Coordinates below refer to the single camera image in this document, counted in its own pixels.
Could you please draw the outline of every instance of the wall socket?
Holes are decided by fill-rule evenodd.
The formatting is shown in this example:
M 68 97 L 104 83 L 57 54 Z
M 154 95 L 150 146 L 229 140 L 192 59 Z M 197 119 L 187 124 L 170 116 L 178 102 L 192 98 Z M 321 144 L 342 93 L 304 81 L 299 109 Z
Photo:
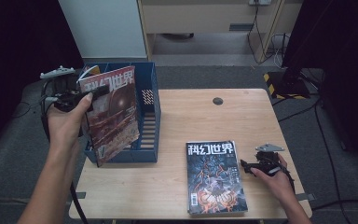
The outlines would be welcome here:
M 260 6 L 268 6 L 271 5 L 271 0 L 249 0 L 249 5 L 254 6 L 258 2 Z

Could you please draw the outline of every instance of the white wall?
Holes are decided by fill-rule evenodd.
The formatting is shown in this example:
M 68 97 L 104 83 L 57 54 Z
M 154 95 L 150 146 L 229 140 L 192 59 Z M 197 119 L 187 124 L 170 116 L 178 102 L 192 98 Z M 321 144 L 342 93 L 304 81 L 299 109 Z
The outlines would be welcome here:
M 83 58 L 146 58 L 136 0 L 59 0 Z

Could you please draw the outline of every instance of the light wood tabletop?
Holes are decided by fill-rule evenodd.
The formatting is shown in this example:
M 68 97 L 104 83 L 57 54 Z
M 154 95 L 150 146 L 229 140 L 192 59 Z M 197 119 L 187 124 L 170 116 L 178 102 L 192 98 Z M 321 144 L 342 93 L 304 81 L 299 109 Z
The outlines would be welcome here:
M 160 90 L 161 125 L 157 163 L 116 163 L 101 168 L 88 159 L 76 187 L 89 219 L 190 219 L 187 212 L 186 142 L 235 141 L 239 160 L 256 162 L 256 147 L 271 143 L 280 152 L 303 193 L 290 151 L 284 141 L 269 96 L 261 89 Z M 223 100 L 215 105 L 213 99 Z M 241 169 L 248 211 L 213 219 L 286 218 L 267 187 Z M 312 215 L 308 201 L 301 201 Z M 75 206 L 69 210 L 79 218 Z

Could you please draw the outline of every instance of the yellow and black tape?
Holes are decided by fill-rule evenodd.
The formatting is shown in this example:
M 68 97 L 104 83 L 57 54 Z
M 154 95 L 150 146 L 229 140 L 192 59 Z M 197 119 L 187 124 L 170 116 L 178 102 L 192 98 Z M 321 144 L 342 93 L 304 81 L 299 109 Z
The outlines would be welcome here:
M 269 74 L 264 74 L 264 80 L 267 83 L 269 94 L 271 94 L 272 98 L 277 99 L 307 99 L 310 98 L 308 94 L 281 94 L 276 92 L 274 85 L 271 82 L 271 79 L 269 78 Z

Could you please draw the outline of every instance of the magazine cover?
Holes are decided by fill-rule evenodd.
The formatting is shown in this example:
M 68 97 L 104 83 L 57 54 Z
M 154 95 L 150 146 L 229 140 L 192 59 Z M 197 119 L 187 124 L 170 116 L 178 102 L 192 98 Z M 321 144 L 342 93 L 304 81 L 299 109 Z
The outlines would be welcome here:
M 98 71 L 86 68 L 85 73 Z M 78 80 L 81 91 L 91 91 L 103 85 L 109 93 L 92 103 L 93 110 L 87 112 L 83 133 L 89 138 L 98 166 L 115 157 L 122 149 L 139 137 L 136 117 L 135 67 L 93 74 Z
M 248 210 L 233 141 L 187 142 L 188 213 Z

